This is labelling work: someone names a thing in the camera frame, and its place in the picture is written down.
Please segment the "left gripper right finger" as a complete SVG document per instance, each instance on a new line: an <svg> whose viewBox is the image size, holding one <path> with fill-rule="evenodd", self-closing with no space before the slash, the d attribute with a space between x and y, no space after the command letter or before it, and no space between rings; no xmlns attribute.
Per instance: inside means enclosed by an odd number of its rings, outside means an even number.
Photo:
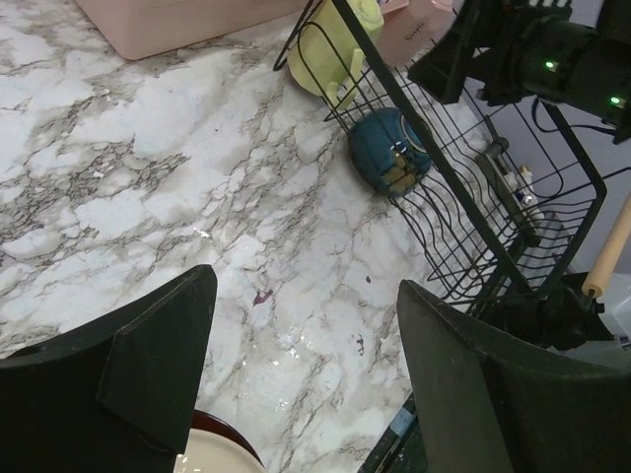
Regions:
<svg viewBox="0 0 631 473"><path fill-rule="evenodd" d="M410 280L396 312L430 471L629 470L629 370L531 345Z"/></svg>

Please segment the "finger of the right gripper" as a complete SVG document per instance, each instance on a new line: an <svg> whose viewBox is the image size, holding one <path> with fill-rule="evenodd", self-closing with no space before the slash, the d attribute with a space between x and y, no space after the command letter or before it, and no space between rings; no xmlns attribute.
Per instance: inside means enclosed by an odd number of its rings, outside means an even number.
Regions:
<svg viewBox="0 0 631 473"><path fill-rule="evenodd" d="M440 103L457 102L474 53L492 41L492 18L492 1L465 1L439 42L409 68L408 80Z"/></svg>

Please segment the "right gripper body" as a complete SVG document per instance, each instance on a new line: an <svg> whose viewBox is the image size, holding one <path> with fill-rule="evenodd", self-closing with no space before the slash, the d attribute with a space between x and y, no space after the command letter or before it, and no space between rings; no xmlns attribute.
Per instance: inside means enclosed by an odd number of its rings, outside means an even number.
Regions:
<svg viewBox="0 0 631 473"><path fill-rule="evenodd" d="M524 54L528 29L556 13L556 1L484 1L490 14L483 45L474 60L472 76L484 84L478 97L488 105L516 103L530 96L520 82L519 63Z"/></svg>

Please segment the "yellow-green ceramic mug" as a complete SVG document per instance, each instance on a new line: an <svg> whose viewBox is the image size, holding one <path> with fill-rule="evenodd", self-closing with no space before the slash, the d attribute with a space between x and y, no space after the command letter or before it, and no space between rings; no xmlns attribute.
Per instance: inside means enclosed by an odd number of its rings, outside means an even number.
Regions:
<svg viewBox="0 0 631 473"><path fill-rule="evenodd" d="M323 1L290 48L291 76L303 89L346 109L358 94L365 54L331 1Z"/></svg>

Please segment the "dark bowl cream inside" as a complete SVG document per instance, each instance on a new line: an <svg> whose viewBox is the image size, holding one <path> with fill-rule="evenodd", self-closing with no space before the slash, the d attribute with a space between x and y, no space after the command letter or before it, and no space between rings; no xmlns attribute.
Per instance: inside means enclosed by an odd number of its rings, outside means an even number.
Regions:
<svg viewBox="0 0 631 473"><path fill-rule="evenodd" d="M348 144L358 174L387 197L411 192L432 167L425 145L395 107L378 108L360 119Z"/></svg>

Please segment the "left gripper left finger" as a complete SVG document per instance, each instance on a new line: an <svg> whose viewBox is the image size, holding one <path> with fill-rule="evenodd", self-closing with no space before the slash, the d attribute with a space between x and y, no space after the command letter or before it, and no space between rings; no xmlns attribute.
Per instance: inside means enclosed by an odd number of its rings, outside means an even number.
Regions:
<svg viewBox="0 0 631 473"><path fill-rule="evenodd" d="M170 472L217 295L208 265L1 362L5 472Z"/></svg>

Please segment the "pink and cream plate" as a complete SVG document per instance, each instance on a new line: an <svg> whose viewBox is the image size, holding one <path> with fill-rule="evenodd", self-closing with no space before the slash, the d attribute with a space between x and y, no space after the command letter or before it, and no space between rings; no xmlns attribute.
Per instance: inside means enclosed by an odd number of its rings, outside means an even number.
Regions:
<svg viewBox="0 0 631 473"><path fill-rule="evenodd" d="M251 444L225 421L195 410L185 452L175 473L266 473Z"/></svg>

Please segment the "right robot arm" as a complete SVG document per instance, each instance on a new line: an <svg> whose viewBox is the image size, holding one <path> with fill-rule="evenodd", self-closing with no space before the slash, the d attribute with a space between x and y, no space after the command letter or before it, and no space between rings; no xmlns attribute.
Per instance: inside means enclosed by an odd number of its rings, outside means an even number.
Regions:
<svg viewBox="0 0 631 473"><path fill-rule="evenodd" d="M590 113L630 137L630 4L602 3L596 25L571 22L569 1L466 1L440 41L408 70L435 100L483 83L490 106L536 96Z"/></svg>

